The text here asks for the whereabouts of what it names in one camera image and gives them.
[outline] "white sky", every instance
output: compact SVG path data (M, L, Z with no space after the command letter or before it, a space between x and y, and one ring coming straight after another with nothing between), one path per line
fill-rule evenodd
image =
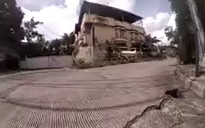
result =
M75 23L78 21L78 11L83 0L17 0L18 6L22 7L25 13L24 21L35 20L42 21L44 24L38 27L38 31L45 35L47 40L61 37L64 33L74 31ZM152 36L158 37L164 43L168 43L164 33L166 26L175 27L175 15L168 9L166 3L156 2L151 12L138 9L138 4L148 4L148 0L88 0L100 4L106 4L120 9L133 12L137 15L143 15L143 24L146 32Z

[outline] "concrete wall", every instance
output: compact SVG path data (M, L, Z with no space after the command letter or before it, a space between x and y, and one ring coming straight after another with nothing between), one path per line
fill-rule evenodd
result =
M69 68L73 64L71 56L50 56L27 58L20 62L21 69Z
M115 38L115 29L113 27L95 24L94 29L95 39L99 41L98 43L105 43Z

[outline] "building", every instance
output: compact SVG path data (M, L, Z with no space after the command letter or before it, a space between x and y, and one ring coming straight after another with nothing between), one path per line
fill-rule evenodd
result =
M136 51L145 40L142 17L106 5L84 1L75 33L76 59L92 63L106 56L105 44L115 44L121 51Z

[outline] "roof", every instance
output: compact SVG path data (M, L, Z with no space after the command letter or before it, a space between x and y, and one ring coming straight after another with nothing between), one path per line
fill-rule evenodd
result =
M119 21L122 21L124 19L124 21L128 23L134 23L138 20L143 19L141 16L137 16L133 13L124 10L84 1L80 10L79 23L78 23L79 25L81 25L82 23L84 14L89 12L91 14L95 14L99 16L114 18Z

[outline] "concrete road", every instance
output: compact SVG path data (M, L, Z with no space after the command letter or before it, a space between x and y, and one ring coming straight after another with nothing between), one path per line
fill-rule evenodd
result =
M121 128L170 88L175 60L0 77L0 128Z

